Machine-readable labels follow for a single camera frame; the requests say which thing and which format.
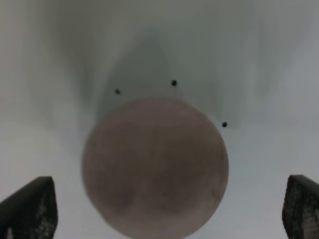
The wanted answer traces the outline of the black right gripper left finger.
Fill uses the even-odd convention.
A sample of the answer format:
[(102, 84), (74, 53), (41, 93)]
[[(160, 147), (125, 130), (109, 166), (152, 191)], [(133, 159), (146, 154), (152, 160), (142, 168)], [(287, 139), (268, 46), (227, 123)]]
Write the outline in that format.
[(2, 239), (52, 239), (58, 225), (55, 185), (37, 177), (0, 203)]

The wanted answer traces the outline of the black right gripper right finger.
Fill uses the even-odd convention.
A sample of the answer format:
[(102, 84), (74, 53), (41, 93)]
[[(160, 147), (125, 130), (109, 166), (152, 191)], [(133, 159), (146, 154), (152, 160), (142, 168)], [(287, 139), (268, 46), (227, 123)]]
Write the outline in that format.
[(290, 239), (319, 238), (319, 184), (304, 175), (291, 175), (282, 209), (282, 221)]

